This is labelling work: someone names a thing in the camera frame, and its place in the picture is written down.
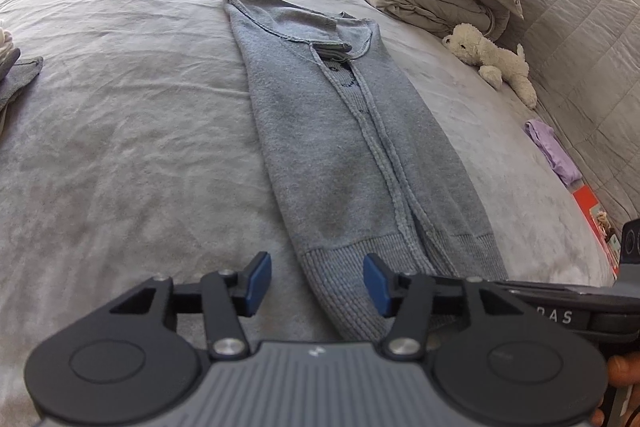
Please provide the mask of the person right hand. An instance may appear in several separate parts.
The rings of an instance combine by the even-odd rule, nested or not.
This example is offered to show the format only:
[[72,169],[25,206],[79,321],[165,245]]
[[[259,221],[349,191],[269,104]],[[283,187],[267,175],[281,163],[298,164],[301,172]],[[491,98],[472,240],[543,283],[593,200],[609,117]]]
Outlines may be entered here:
[[640,355],[614,355],[608,359],[608,382],[615,388],[631,387],[628,410],[623,416],[625,426],[639,425]]

